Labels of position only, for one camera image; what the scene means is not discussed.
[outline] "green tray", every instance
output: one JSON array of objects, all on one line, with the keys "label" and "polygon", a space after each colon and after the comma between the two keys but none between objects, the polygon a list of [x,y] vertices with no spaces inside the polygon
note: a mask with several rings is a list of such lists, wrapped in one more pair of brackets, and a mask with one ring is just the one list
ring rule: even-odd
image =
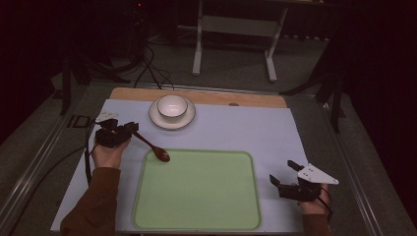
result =
[{"label": "green tray", "polygon": [[144,159],[134,223],[143,229],[248,230],[261,223],[252,156],[245,151],[168,149]]}]

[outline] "white stand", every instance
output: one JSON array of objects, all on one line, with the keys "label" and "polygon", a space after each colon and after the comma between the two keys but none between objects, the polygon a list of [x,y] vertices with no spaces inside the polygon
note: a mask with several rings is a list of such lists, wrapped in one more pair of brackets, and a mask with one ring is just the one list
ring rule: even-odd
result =
[{"label": "white stand", "polygon": [[203,0],[200,0],[199,17],[197,20],[197,46],[196,54],[194,56],[193,75],[198,76],[200,74],[203,53],[203,30],[217,31],[255,36],[271,36],[272,43],[269,50],[265,52],[265,58],[267,62],[269,80],[272,83],[276,82],[276,73],[273,66],[272,56],[276,44],[278,43],[287,12],[288,8],[283,8],[281,10],[279,22],[205,16],[203,15]]}]

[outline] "brown sleeve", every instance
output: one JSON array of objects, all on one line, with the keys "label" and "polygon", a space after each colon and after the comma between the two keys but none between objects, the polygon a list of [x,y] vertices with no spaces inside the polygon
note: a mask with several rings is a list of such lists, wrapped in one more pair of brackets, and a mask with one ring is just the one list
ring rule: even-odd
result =
[{"label": "brown sleeve", "polygon": [[328,218],[325,214],[303,214],[305,236],[329,236]]},{"label": "brown sleeve", "polygon": [[119,180],[119,169],[94,169],[89,188],[62,220],[61,235],[114,235]]}]

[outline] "white tag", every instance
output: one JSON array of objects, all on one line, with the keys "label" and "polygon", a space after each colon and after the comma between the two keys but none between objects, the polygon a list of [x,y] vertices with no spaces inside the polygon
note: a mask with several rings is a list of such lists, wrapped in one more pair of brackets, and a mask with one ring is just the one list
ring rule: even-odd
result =
[{"label": "white tag", "polygon": [[316,166],[309,164],[304,167],[304,169],[298,172],[298,177],[309,181],[310,183],[320,183],[320,184],[333,184],[337,185],[338,180],[327,175],[325,172],[317,168]]},{"label": "white tag", "polygon": [[101,110],[100,114],[97,116],[97,118],[95,118],[95,122],[99,123],[101,121],[105,121],[105,120],[110,120],[113,118],[118,117],[119,114],[118,113],[114,113],[114,112],[110,112],[107,110]]}]

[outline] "white saucer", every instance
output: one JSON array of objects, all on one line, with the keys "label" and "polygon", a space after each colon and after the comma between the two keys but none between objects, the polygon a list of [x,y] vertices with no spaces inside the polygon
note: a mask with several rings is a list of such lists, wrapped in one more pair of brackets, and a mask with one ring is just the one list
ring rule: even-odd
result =
[{"label": "white saucer", "polygon": [[154,101],[153,104],[150,106],[150,120],[155,125],[159,126],[164,130],[179,130],[181,128],[184,128],[193,121],[194,116],[196,115],[196,107],[194,106],[193,102],[189,100],[187,97],[184,97],[184,99],[187,101],[188,108],[184,114],[184,117],[180,121],[171,123],[165,117],[163,117],[163,115],[159,113],[159,111],[157,110],[157,103],[160,100],[160,98]]}]

